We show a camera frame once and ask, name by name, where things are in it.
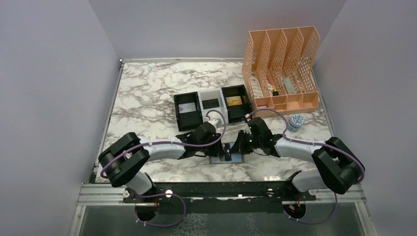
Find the grey card holder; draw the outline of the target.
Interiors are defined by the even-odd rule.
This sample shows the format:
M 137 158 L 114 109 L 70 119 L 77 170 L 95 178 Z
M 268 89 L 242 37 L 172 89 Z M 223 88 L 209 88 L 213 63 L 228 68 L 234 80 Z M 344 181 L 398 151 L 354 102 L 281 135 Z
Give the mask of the grey card holder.
M 235 143 L 225 143 L 222 145 L 223 155 L 222 156 L 210 156 L 210 164 L 241 164 L 244 163 L 244 158 L 241 153 L 230 153 L 230 149 Z

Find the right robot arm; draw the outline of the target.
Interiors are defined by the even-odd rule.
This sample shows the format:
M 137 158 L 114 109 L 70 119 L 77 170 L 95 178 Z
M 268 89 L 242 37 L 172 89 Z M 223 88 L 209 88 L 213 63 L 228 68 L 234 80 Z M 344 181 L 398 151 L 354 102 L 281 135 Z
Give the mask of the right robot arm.
M 253 118 L 230 148 L 230 153 L 250 154 L 261 149 L 267 156 L 290 157 L 315 164 L 310 171 L 296 171 L 285 180 L 284 195 L 296 200 L 312 189 L 330 189 L 345 194 L 364 177 L 363 164 L 337 137 L 324 143 L 291 139 L 273 134 L 262 118 Z

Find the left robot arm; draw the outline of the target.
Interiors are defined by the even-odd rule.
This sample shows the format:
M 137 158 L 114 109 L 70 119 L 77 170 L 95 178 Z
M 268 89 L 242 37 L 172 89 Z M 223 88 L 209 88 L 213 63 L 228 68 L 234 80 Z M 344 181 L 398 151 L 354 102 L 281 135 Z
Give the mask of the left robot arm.
M 141 201 L 148 202 L 154 197 L 155 186 L 150 176 L 140 169 L 151 161 L 181 160 L 198 152 L 222 155 L 222 135 L 217 132 L 219 126 L 218 122 L 208 121 L 194 131 L 156 141 L 142 140 L 134 132 L 126 133 L 99 155 L 100 175 L 113 187 L 124 185 L 134 190 Z

